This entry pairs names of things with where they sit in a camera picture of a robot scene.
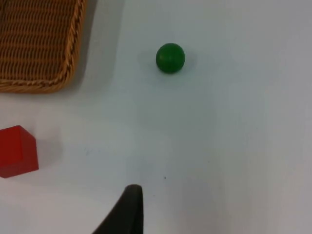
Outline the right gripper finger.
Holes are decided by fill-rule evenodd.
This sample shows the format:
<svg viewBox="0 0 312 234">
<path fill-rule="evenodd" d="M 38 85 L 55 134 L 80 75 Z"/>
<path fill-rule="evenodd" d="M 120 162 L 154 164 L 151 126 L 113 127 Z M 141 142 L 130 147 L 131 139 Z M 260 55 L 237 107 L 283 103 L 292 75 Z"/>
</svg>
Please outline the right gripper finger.
<svg viewBox="0 0 312 234">
<path fill-rule="evenodd" d="M 143 190 L 128 185 L 93 234 L 143 234 Z"/>
</svg>

